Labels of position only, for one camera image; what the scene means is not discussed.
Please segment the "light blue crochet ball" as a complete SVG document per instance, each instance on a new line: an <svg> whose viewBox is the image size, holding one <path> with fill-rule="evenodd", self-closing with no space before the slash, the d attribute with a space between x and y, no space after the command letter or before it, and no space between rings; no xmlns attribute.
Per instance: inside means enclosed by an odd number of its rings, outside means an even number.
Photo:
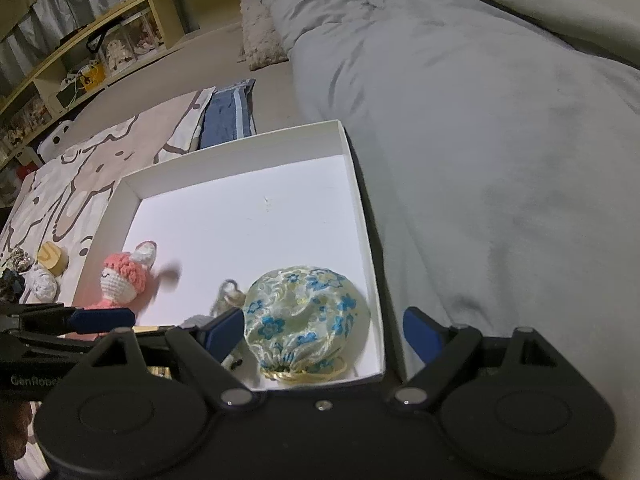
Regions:
<svg viewBox="0 0 640 480"><path fill-rule="evenodd" d="M58 296L58 281L55 276L40 264L34 264L25 274L23 300L50 304L56 296Z"/></svg>

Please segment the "pink crochet bunny doll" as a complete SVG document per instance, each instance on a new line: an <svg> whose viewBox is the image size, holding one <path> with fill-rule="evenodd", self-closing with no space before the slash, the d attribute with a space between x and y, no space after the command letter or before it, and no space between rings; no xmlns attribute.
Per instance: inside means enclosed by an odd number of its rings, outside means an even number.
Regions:
<svg viewBox="0 0 640 480"><path fill-rule="evenodd" d="M174 290L181 278L181 264L171 261L155 267L157 242L144 240L128 252L114 252L102 263L99 276L93 280L98 292L88 298L85 287L79 287L73 307L88 310L129 309L139 322L162 288Z"/></svg>

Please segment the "oval wooden block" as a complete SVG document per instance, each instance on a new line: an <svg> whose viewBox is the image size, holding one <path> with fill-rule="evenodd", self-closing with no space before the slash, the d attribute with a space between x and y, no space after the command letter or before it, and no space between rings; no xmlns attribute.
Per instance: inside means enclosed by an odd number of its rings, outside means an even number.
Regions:
<svg viewBox="0 0 640 480"><path fill-rule="evenodd" d="M43 242L37 252L38 262L54 276L60 276L68 265L68 255L53 242Z"/></svg>

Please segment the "yellow small card box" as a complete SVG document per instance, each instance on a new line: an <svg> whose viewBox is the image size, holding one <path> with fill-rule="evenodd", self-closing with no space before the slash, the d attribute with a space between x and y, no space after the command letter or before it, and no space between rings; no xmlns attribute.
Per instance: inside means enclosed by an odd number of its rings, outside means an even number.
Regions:
<svg viewBox="0 0 640 480"><path fill-rule="evenodd" d="M134 333L148 371L160 378L171 379L171 354L166 333L171 326L134 326Z"/></svg>

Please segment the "dark blue brown crochet flower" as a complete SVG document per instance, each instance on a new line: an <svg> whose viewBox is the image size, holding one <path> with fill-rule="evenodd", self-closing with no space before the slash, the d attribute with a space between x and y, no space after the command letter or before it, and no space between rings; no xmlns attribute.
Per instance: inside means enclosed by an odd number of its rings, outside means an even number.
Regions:
<svg viewBox="0 0 640 480"><path fill-rule="evenodd" d="M25 290L25 280L21 274L4 269L0 278L0 300L9 304L17 304Z"/></svg>

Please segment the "floral brocade drawstring pouch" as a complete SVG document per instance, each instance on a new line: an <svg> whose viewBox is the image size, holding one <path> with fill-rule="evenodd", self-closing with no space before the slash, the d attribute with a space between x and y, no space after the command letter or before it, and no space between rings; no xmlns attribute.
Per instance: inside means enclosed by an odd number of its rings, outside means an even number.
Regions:
<svg viewBox="0 0 640 480"><path fill-rule="evenodd" d="M291 386L341 377L371 319L356 286L318 266L264 274L248 289L242 311L244 341L259 373Z"/></svg>

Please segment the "cartoon bear blanket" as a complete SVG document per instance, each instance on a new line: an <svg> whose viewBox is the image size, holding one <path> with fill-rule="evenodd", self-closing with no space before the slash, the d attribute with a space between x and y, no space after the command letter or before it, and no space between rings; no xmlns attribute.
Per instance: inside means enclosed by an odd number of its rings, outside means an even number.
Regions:
<svg viewBox="0 0 640 480"><path fill-rule="evenodd" d="M1 232L1 257L34 256L52 242L68 257L58 300L68 306L104 210L127 174L195 150L216 89L196 90L149 108L79 142L26 177Z"/></svg>

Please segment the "white cardboard box tray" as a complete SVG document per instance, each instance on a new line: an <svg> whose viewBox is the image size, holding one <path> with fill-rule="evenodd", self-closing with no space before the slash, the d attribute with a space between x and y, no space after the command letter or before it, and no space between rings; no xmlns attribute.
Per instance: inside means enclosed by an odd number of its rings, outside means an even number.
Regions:
<svg viewBox="0 0 640 480"><path fill-rule="evenodd" d="M370 309L346 351L341 382L384 374L381 305L354 163L340 122L258 134L151 166L115 188L77 283L73 304L100 299L108 255L152 240L157 256L136 302L142 325L205 314L225 280L320 266L346 276Z"/></svg>

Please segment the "grey duvet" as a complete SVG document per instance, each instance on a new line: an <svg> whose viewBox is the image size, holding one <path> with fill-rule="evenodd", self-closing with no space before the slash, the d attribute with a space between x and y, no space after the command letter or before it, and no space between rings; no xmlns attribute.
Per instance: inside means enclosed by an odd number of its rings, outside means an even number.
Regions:
<svg viewBox="0 0 640 480"><path fill-rule="evenodd" d="M260 0L307 122L339 120L385 341L401 317L539 330L603 394L602 471L639 474L639 29L589 0Z"/></svg>

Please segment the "yellow mug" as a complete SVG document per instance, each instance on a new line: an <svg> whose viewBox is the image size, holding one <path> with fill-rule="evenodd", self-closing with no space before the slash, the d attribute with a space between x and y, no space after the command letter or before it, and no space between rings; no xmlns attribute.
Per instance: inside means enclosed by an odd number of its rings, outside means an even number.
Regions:
<svg viewBox="0 0 640 480"><path fill-rule="evenodd" d="M91 60L78 70L76 79L81 84L81 88L83 88L85 92L89 92L99 87L105 77L103 63L98 60Z"/></svg>

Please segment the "beige fuzzy pillow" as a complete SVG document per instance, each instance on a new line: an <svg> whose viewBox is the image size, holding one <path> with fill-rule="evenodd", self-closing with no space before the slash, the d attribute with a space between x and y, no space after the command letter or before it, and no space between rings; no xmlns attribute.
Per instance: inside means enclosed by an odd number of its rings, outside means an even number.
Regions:
<svg viewBox="0 0 640 480"><path fill-rule="evenodd" d="M288 62L271 14L260 0L240 0L242 52L249 70Z"/></svg>

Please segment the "red doll in clear case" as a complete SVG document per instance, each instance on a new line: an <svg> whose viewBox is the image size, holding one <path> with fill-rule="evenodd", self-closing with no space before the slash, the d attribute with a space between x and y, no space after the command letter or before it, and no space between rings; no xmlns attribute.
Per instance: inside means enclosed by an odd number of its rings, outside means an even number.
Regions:
<svg viewBox="0 0 640 480"><path fill-rule="evenodd" d="M150 10L144 10L134 15L126 25L134 55L143 58L155 53L163 44L160 31Z"/></svg>

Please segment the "wooden headboard shelf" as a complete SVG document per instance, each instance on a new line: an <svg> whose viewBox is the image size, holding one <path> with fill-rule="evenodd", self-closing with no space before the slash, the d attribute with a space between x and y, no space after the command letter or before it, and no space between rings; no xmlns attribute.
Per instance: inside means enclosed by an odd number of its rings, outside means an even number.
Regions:
<svg viewBox="0 0 640 480"><path fill-rule="evenodd" d="M105 68L100 47L113 28L129 39L126 25L141 11L154 16L163 44L152 54L115 75ZM38 136L73 110L84 106L122 78L170 55L193 40L241 21L240 0L124 0L93 22L76 29L1 101L1 162L14 159L29 165L34 158L25 153ZM103 63L105 79L89 92L76 79L78 70L91 60Z"/></svg>

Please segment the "grey curtain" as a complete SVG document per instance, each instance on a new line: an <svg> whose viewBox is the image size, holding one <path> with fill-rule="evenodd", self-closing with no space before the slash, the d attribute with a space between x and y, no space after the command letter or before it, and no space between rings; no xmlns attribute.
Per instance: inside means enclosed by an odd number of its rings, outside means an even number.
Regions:
<svg viewBox="0 0 640 480"><path fill-rule="evenodd" d="M1 95L5 98L74 30L124 0L36 0L1 36Z"/></svg>

